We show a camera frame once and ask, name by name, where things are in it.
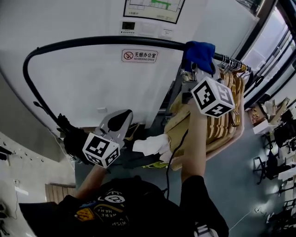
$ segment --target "black t-shirt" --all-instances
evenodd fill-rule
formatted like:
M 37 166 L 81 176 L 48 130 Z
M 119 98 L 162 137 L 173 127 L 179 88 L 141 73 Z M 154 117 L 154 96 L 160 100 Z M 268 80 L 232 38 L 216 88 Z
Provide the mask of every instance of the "black t-shirt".
M 207 225 L 203 231 L 209 228 L 219 237 L 228 236 L 226 222 L 209 198 L 201 176 L 183 183 L 180 207 L 139 177 L 112 180 L 88 202 L 67 196 L 57 207 L 43 211 L 41 206 L 23 205 L 24 217 L 37 237 L 194 236 L 201 225 Z

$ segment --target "metal rod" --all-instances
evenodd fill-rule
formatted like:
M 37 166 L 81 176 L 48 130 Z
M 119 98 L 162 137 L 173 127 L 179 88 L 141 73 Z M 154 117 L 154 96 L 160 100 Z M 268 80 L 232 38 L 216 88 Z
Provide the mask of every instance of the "metal rod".
M 291 46 L 291 43 L 292 43 L 293 39 L 291 39 L 287 46 L 285 47 L 285 49 L 283 51 L 281 51 L 281 55 L 278 57 L 278 58 L 275 58 L 274 62 L 273 62 L 273 65 L 266 71 L 266 72 L 263 72 L 264 74 L 264 77 L 265 76 L 268 76 L 268 74 L 274 69 L 274 67 L 277 65 L 277 63 L 281 60 L 281 58 L 283 57 L 283 55 L 285 54 L 285 52 L 288 50 L 288 48 Z
M 257 88 L 261 84 L 263 80 L 264 80 L 263 76 L 257 78 L 257 80 L 254 81 L 254 84 L 252 84 L 253 87 L 248 92 L 246 92 L 246 94 L 244 94 L 244 97 L 247 97 L 255 88 Z
M 245 91 L 247 91 L 251 87 L 251 85 L 253 85 L 254 82 L 255 82 L 254 74 L 253 74 L 253 71 L 251 71 L 251 73 L 249 75 L 249 80 L 247 81 L 246 86 L 245 86 Z
M 45 111 L 49 114 L 49 116 L 56 122 L 57 125 L 59 125 L 62 128 L 62 125 L 59 124 L 59 121 L 57 117 L 54 115 L 54 113 L 51 111 L 51 109 L 48 107 L 38 90 L 36 89 L 34 83 L 32 82 L 29 73 L 28 73 L 28 65 L 29 61 L 36 55 L 41 55 L 57 50 L 62 49 L 69 49 L 69 48 L 75 48 L 75 47 L 81 47 L 81 46 L 88 46 L 88 45 L 101 45 L 101 44 L 133 44 L 133 45 L 147 45 L 147 46 L 154 46 L 154 47 L 161 47 L 161 48 L 167 48 L 167 49 L 173 49 L 173 50 L 185 50 L 185 44 L 165 39 L 156 39 L 156 38 L 148 38 L 148 37 L 135 37 L 135 36 L 97 36 L 97 37 L 87 37 L 87 38 L 78 38 L 78 39 L 71 39 L 66 40 L 54 44 L 49 44 L 40 48 L 37 48 L 36 50 L 32 51 L 25 59 L 25 62 L 23 64 L 23 74 L 24 78 L 41 104 L 41 106 L 45 109 Z M 225 57 L 225 62 L 229 62 L 229 57 Z M 223 55 L 215 53 L 214 59 L 222 61 Z
M 264 71 L 263 68 L 264 68 L 265 65 L 269 62 L 269 60 L 271 59 L 271 57 L 272 57 L 273 55 L 275 55 L 277 51 L 280 51 L 280 50 L 282 49 L 282 47 L 283 47 L 282 43 L 284 42 L 284 40 L 285 40 L 285 42 L 286 42 L 286 41 L 288 40 L 288 38 L 289 38 L 289 36 L 287 37 L 288 32 L 289 32 L 289 29 L 286 30 L 286 32 L 284 33 L 284 35 L 283 35 L 283 37 L 281 38 L 280 42 L 277 44 L 277 46 L 276 46 L 276 48 L 274 49 L 274 51 L 269 55 L 269 57 L 267 58 L 267 60 L 265 61 L 265 63 L 264 63 L 264 64 L 260 67 L 260 69 L 256 72 L 256 74 L 254 75 L 254 77 L 255 77 L 256 79 L 257 79 L 258 77 L 261 76 L 262 71 Z
M 291 1 L 287 0 L 278 0 L 277 9 L 282 15 L 285 23 L 287 24 L 289 30 L 292 33 L 293 38 L 296 37 L 296 18 L 295 18 L 295 8 Z
M 293 100 L 292 103 L 290 103 L 290 104 L 288 105 L 287 109 L 289 109 L 293 104 L 295 104 L 295 102 L 296 102 L 296 99 Z

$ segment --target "blue cloth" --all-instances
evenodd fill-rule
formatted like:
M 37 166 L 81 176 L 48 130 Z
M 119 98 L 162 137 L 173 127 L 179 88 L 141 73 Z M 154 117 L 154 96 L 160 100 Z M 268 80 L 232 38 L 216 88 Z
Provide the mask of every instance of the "blue cloth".
M 215 45 L 205 42 L 189 41 L 185 45 L 183 54 L 184 68 L 191 72 L 191 62 L 195 62 L 202 71 L 213 74 L 212 58 L 215 54 Z

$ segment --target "chair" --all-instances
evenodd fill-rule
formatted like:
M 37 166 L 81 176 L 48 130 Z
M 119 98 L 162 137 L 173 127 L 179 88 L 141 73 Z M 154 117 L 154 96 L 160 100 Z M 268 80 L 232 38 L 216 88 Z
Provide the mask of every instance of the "chair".
M 290 109 L 288 109 L 285 113 L 282 114 L 281 120 L 284 123 L 288 123 L 288 122 L 293 121 L 293 114 Z
M 296 119 L 289 120 L 283 125 L 278 126 L 274 131 L 274 139 L 278 147 L 282 147 L 287 140 L 296 137 Z
M 282 187 L 280 187 L 280 189 L 278 191 L 278 196 L 280 197 L 283 192 L 286 192 L 286 191 L 294 189 L 294 188 L 296 188 L 296 183 L 294 183 L 292 187 L 287 188 L 287 189 L 282 189 Z
M 269 180 L 273 180 L 278 176 L 279 173 L 290 168 L 286 166 L 286 159 L 283 164 L 278 166 L 278 160 L 276 158 L 276 155 L 273 155 L 271 151 L 268 154 L 268 160 L 266 162 L 265 161 L 263 162 L 259 156 L 254 158 L 254 161 L 255 160 L 259 160 L 260 165 L 253 170 L 253 173 L 261 171 L 260 181 L 257 182 L 257 184 L 260 184 L 262 180 L 265 179 L 266 177 Z
M 296 198 L 292 199 L 292 200 L 289 200 L 289 201 L 285 201 L 283 210 L 287 210 L 288 207 L 293 208 L 295 206 L 295 204 L 296 204 Z
M 269 145 L 269 150 L 272 150 L 273 148 L 272 143 L 274 143 L 276 140 L 275 139 L 272 140 L 270 134 L 263 134 L 261 137 L 265 138 L 263 140 L 263 148 L 265 149 Z

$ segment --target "black cable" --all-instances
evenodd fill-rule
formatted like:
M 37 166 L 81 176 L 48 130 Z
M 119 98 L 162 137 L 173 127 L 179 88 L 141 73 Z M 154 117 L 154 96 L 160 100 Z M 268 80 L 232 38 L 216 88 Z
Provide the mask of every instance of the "black cable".
M 35 49 L 32 51 L 25 59 L 23 64 L 23 74 L 25 81 L 27 82 L 29 88 L 35 95 L 36 99 L 38 100 L 39 105 L 48 113 L 48 115 L 55 121 L 55 123 L 60 127 L 64 133 L 67 134 L 68 129 L 65 127 L 63 123 L 58 120 L 55 114 L 51 111 L 48 107 L 46 102 L 43 100 L 42 96 L 38 92 L 37 88 L 35 87 L 33 81 L 29 76 L 28 65 L 29 61 L 37 55 L 42 55 L 45 53 L 62 50 L 62 49 L 69 49 L 81 46 L 89 46 L 89 45 L 102 45 L 102 44 L 134 44 L 134 45 L 146 45 L 146 46 L 155 46 L 155 47 L 162 47 L 167 49 L 173 50 L 180 50 L 184 51 L 188 44 L 170 41 L 166 39 L 156 39 L 156 38 L 149 38 L 149 37 L 137 37 L 137 36 L 95 36 L 95 37 L 87 37 L 87 38 L 78 38 L 78 39 L 71 39 L 62 42 L 57 42 L 54 44 L 49 44 L 40 48 Z M 215 53 L 214 59 L 222 61 L 224 60 L 225 63 L 230 62 L 230 57 L 224 56 L 222 54 Z
M 70 161 L 77 161 L 77 159 L 74 157 L 74 156 L 72 156 L 71 154 L 68 154 L 71 158 L 70 158 Z
M 288 105 L 287 109 L 289 109 L 293 104 L 295 104 L 295 102 L 296 102 L 296 99 L 293 100 L 292 103 L 290 103 L 290 104 Z
M 132 159 L 129 159 L 128 162 L 130 162 L 130 161 L 136 161 L 136 160 L 141 160 L 141 159 L 143 159 L 143 157 L 144 157 L 144 156 L 137 157 L 137 158 L 132 158 Z M 111 164 L 111 165 L 117 166 L 117 165 L 123 165 L 123 163 L 119 163 L 119 164 Z
M 172 153 L 172 156 L 171 156 L 171 158 L 170 158 L 170 161 L 168 162 L 168 165 L 167 165 L 167 169 L 166 169 L 166 185 L 167 185 L 166 199 L 168 199 L 168 197 L 170 196 L 170 182 L 169 182 L 169 180 L 168 180 L 168 171 L 169 171 L 169 169 L 170 169 L 170 165 L 171 165 L 171 162 L 172 162 L 172 160 L 173 160 L 174 154 L 175 154 L 176 151 L 182 146 L 182 144 L 183 144 L 183 142 L 184 142 L 184 139 L 185 139 L 187 133 L 188 133 L 188 129 L 187 129 L 187 131 L 185 132 L 185 134 L 183 135 L 182 140 L 181 140 L 181 142 L 180 142 L 180 145 L 179 145 L 179 146 L 174 150 L 174 152 Z
M 247 97 L 255 88 L 257 88 L 261 84 L 261 82 L 263 82 L 263 80 L 264 80 L 264 76 L 258 77 L 255 83 L 251 84 L 253 85 L 253 87 L 244 95 L 244 97 Z

